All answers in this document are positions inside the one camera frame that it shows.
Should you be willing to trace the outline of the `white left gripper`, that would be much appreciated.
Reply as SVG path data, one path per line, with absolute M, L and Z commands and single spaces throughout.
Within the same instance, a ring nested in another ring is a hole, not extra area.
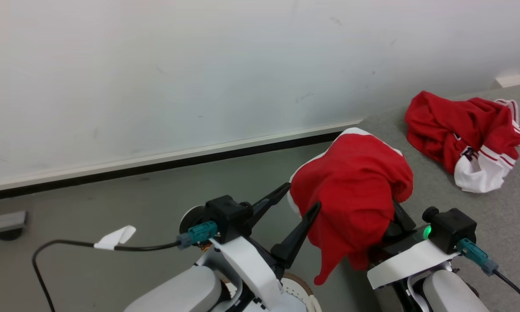
M 290 186 L 290 182 L 285 182 L 252 206 L 252 217 L 247 223 L 250 229 L 254 228 L 272 206 L 282 200 Z M 293 231 L 281 243 L 271 248 L 271 256 L 279 267 L 291 268 L 321 207 L 321 202 L 316 202 Z M 260 306 L 266 309 L 284 307 L 281 284 L 252 243 L 244 237 L 224 244 L 213 238 L 210 242 L 212 246 L 208 249 L 208 267 L 218 271 L 236 287 L 234 296 L 218 304 L 216 309 L 246 309 L 253 299 L 258 299 Z

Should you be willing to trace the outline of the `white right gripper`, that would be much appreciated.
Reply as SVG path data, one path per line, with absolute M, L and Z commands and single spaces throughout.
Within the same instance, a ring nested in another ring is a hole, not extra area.
M 406 235 L 392 244 L 369 250 L 371 268 L 367 278 L 372 289 L 398 282 L 452 260 L 459 252 L 446 253 L 429 240 L 430 225 L 416 229 L 416 223 L 399 203 L 393 201 L 394 215 L 389 224 L 389 237 Z

